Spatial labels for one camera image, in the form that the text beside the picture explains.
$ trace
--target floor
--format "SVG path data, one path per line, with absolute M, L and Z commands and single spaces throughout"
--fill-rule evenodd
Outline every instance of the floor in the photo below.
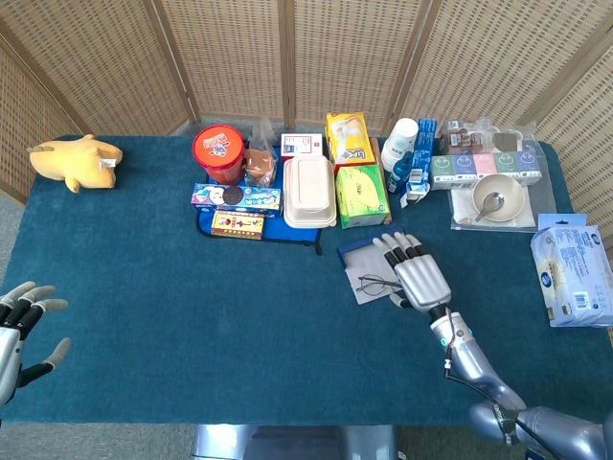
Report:
M 205 120 L 206 124 L 223 122 L 230 121 Z M 245 134 L 250 125 L 250 121 L 242 124 Z M 193 135 L 199 128 L 183 126 L 177 134 Z M 275 129 L 279 132 L 281 125 L 275 124 Z M 300 130 L 305 132 L 309 128 L 302 126 Z M 0 194 L 0 282 L 4 279 L 22 212 L 21 206 Z M 188 459 L 192 437 L 191 425 L 4 423 L 0 429 L 0 458 Z M 403 427 L 400 431 L 400 448 L 409 460 L 524 458 L 521 447 L 505 448 L 483 441 L 467 427 Z

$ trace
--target red plastic tub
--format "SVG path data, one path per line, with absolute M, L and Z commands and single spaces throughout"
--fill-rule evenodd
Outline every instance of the red plastic tub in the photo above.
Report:
M 229 125 L 203 129 L 193 140 L 193 157 L 219 184 L 237 185 L 242 179 L 245 144 L 240 133 Z

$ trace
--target white bowl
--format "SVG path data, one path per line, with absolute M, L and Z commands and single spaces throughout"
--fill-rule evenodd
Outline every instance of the white bowl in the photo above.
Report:
M 472 189 L 472 204 L 480 213 L 483 209 L 483 200 L 489 194 L 498 192 L 505 202 L 498 211 L 485 214 L 483 219 L 492 222 L 506 222 L 516 218 L 526 204 L 526 196 L 519 182 L 504 174 L 487 175 Z

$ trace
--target yellow plush toy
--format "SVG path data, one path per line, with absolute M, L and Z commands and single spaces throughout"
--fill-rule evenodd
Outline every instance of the yellow plush toy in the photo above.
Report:
M 115 165 L 122 161 L 122 151 L 87 134 L 76 141 L 50 141 L 28 149 L 30 162 L 40 175 L 63 180 L 71 192 L 80 187 L 112 189 Z

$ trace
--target metal spoon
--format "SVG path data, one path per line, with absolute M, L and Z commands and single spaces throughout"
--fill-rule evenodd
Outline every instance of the metal spoon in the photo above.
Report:
M 477 218 L 475 219 L 475 222 L 481 220 L 481 218 L 486 214 L 498 211 L 500 208 L 502 208 L 503 204 L 505 204 L 505 198 L 502 194 L 499 194 L 498 192 L 492 192 L 491 194 L 487 195 L 483 199 L 483 208 L 481 208 L 481 212 L 479 213 L 479 216 L 477 216 Z

